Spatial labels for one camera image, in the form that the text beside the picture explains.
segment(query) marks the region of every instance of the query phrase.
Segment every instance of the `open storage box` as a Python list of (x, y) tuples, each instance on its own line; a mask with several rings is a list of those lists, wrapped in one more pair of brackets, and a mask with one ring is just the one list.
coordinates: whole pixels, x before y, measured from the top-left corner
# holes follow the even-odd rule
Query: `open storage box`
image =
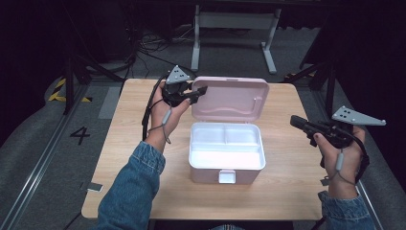
[(192, 90), (208, 86), (192, 105), (189, 161), (198, 183), (251, 184), (265, 167), (259, 118), (269, 85), (262, 79), (199, 77)]

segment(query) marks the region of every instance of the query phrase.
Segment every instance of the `pink lid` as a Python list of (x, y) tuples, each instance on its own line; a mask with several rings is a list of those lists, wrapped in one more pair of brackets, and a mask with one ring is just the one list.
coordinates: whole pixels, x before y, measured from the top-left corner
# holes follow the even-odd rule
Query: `pink lid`
[(200, 121), (253, 122), (259, 118), (269, 91), (263, 79), (198, 77), (192, 90), (208, 86), (192, 104), (192, 116)]

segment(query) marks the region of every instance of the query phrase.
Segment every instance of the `denim jacket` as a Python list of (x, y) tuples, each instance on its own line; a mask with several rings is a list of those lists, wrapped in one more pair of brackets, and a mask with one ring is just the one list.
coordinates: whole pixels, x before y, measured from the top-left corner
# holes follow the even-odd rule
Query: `denim jacket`
[[(145, 142), (134, 150), (99, 206), (95, 229), (147, 229), (152, 200), (159, 190), (164, 155)], [(374, 229), (361, 196), (343, 200), (319, 193), (327, 229)], [(217, 229), (241, 229), (235, 226)]]

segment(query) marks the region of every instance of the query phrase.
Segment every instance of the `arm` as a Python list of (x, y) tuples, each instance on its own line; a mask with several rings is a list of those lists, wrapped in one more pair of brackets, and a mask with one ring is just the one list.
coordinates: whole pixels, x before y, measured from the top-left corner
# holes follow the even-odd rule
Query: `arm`
[[(355, 126), (353, 135), (364, 143), (364, 130)], [(329, 178), (328, 192), (319, 193), (323, 216), (327, 220), (327, 229), (374, 229), (367, 206), (356, 192), (354, 184), (362, 150), (355, 142), (343, 149), (344, 163), (342, 170), (338, 173), (335, 165), (341, 150), (332, 146), (320, 133), (316, 133), (314, 139), (325, 157)]]
[(128, 163), (120, 170), (113, 186), (99, 206), (97, 229), (147, 229), (152, 200), (159, 190), (159, 175), (165, 167), (164, 152), (169, 136), (179, 123), (190, 103), (185, 100), (171, 110), (167, 123), (162, 124), (170, 110), (162, 100), (162, 86), (158, 87), (152, 104), (152, 130), (144, 142), (134, 150)]

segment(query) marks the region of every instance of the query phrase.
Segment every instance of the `light wood tabletop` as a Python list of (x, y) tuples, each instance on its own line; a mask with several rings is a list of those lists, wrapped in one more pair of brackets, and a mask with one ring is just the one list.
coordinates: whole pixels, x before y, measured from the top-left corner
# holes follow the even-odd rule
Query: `light wood tabletop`
[[(102, 184), (100, 193), (89, 192), (82, 214), (98, 216), (99, 204), (119, 170), (142, 140), (141, 121), (156, 80), (127, 80), (108, 130), (92, 182)], [(171, 134), (164, 156), (158, 195), (152, 203), (152, 219), (319, 219), (321, 202), (317, 193), (326, 190), (320, 179), (326, 171), (319, 166), (321, 154), (309, 145), (305, 133), (290, 125), (291, 115), (305, 118), (295, 87), (269, 83), (269, 94), (260, 118), (266, 166), (253, 184), (199, 184), (191, 180), (189, 147), (191, 109)]]

